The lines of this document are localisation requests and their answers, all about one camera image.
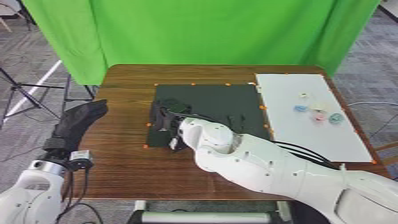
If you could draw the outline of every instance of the cable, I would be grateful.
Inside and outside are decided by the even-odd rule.
[[[321,159],[316,155],[308,154],[307,152],[301,152],[300,150],[291,149],[289,147],[285,147],[282,145],[278,145],[278,147],[284,148],[284,149],[287,149],[289,151],[300,153],[301,155],[308,156],[310,158],[317,159],[321,162],[330,163],[328,160]]]
[[[38,120],[37,118],[33,118],[33,117],[28,115],[28,112],[22,112],[21,114],[22,114],[22,116],[24,116],[29,120],[33,120],[37,123],[47,123],[47,122],[51,122],[51,121],[58,121],[56,119]]]
[[[65,210],[63,210],[63,212],[60,213],[58,218],[56,218],[56,223],[58,223],[58,221],[60,221],[60,219],[61,219],[65,213],[72,210],[72,208],[76,207],[76,205],[77,205],[77,203],[79,203],[79,201],[81,201],[81,199],[83,199],[85,192],[86,192],[86,187],[88,187],[88,171],[90,171],[90,170],[85,169],[83,192],[81,192],[81,195],[79,195],[77,200],[76,200],[76,202],[72,203],[72,205],[65,207]]]
[[[374,137],[374,135],[378,134],[378,132],[381,131],[381,129],[387,127],[390,121],[394,120],[394,118],[398,117],[398,114],[390,117],[388,121],[385,122],[383,126],[378,128],[376,132],[371,134],[369,139]]]
[[[79,202],[76,204],[76,206],[77,205],[83,205],[83,206],[86,206],[90,208],[92,212],[95,213],[95,218],[97,218],[99,224],[102,224],[102,218],[101,218],[101,215],[99,215],[99,212],[97,212],[95,208],[88,204],[85,204],[83,202]]]
[[[63,191],[63,193],[61,193],[61,203],[63,203],[63,201],[65,201],[65,197],[67,197],[67,195],[69,195],[69,190],[70,190],[70,175],[72,175],[72,173],[70,173],[70,171],[67,172],[67,185],[65,185],[65,191]]]
[[[287,142],[278,142],[278,141],[271,141],[269,140],[269,142],[273,142],[275,144],[282,144],[282,145],[289,145],[289,146],[292,146],[292,147],[296,147],[296,148],[300,148],[300,149],[303,149],[305,151],[308,151],[324,161],[328,161],[328,159],[312,151],[312,150],[308,150],[307,148],[303,148],[301,146],[298,146],[298,145],[294,145],[294,144],[291,144],[291,143],[287,143]]]
[[[8,61],[12,61],[12,56],[19,57],[19,60],[10,64]],[[12,68],[15,65],[19,65],[21,63],[24,63],[28,65],[26,71],[29,71],[29,74],[26,74],[28,76],[33,75],[37,80],[40,79],[38,75],[31,72],[33,71],[33,63],[31,63],[31,56],[26,54],[17,54],[17,53],[10,53],[6,54],[6,58],[0,61],[0,64],[3,65],[3,67]],[[49,83],[47,81],[44,81],[45,85],[58,85],[58,83]]]
[[[70,200],[72,200],[72,189],[74,189],[74,174],[72,174],[72,171],[69,171],[69,184],[67,184],[67,193],[69,193],[69,199],[67,199],[67,204],[65,204],[65,209],[69,208],[70,206]]]
[[[303,155],[291,153],[298,158],[305,159],[307,161],[310,161],[314,164],[317,164],[319,166],[337,170],[337,168],[333,167],[333,165],[328,165],[326,163],[319,162],[317,160],[314,160],[312,158],[305,157]]]
[[[388,104],[388,105],[392,105],[392,106],[398,106],[398,103],[392,103],[392,102],[355,102],[355,103],[349,103],[349,104],[348,104],[348,107],[349,107],[349,106],[355,106],[355,105],[358,105],[358,104]]]
[[[26,155],[35,149],[42,148],[42,146],[33,147],[26,152],[15,154],[13,156],[10,156],[6,159],[0,160],[0,162],[6,162],[8,160],[12,160],[15,157]]]
[[[337,167],[333,166],[333,164],[330,163],[330,161],[321,160],[317,157],[314,157],[308,153],[287,148],[285,146],[278,146],[280,148],[291,150],[292,152],[289,152],[298,158],[308,160],[312,163],[319,164],[321,166],[324,166],[330,169],[337,170]]]

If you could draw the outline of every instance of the blue object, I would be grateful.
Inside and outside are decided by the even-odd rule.
[[[294,111],[305,112],[307,111],[307,106],[294,105]]]
[[[328,117],[330,124],[339,124],[342,120],[344,120],[342,115],[339,113],[333,113]]]

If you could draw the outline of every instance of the tripod stand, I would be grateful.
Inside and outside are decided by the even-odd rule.
[[[10,75],[6,74],[6,72],[3,71],[1,67],[0,67],[0,73],[1,73],[1,76],[3,76],[3,80],[8,82],[10,84],[10,94],[8,94],[8,99],[6,99],[6,104],[5,104],[5,110],[3,110],[3,115],[1,115],[1,120],[0,120],[0,129],[1,129],[1,126],[3,126],[3,122],[5,122],[5,119],[12,116],[15,116],[17,114],[21,114],[22,112],[26,112],[28,110],[31,109],[42,109],[51,115],[53,117],[58,119],[58,115],[54,114],[54,112],[49,110],[49,108],[45,107],[45,105],[42,104],[42,99],[44,99],[44,96],[45,96],[45,93],[47,93],[47,90],[49,89],[63,89],[63,87],[58,87],[58,86],[45,86],[45,85],[31,85],[31,84],[22,84],[22,83],[17,83],[10,77]],[[37,87],[37,88],[45,88],[44,90],[44,94],[40,96],[40,99],[37,100],[33,98],[33,96],[29,95],[29,93],[26,92],[26,90],[22,89],[22,87],[28,86],[28,87]],[[12,102],[12,98],[13,98],[13,93],[19,92],[24,99],[28,100],[28,102],[31,103],[31,107],[28,107],[26,109],[19,110],[17,112],[13,112],[12,114],[8,114],[8,106],[10,106],[10,102]]]

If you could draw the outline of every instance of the pink object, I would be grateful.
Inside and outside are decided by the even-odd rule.
[[[314,114],[314,120],[316,120],[316,121],[324,121],[324,120],[326,120],[326,116],[324,116],[323,113],[316,113],[316,114]]]

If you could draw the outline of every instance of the wooden table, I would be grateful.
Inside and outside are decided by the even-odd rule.
[[[312,66],[195,66],[115,65],[108,69],[95,99],[108,99],[108,114],[92,125],[81,149],[93,154],[93,168],[86,198],[154,200],[285,200],[276,195],[250,192],[193,163],[191,150],[143,148],[149,106],[156,84],[244,84],[255,82],[253,73],[324,74]],[[349,121],[367,148],[367,139],[330,80],[328,86],[346,109]],[[348,164],[387,176],[379,159],[376,164]]]

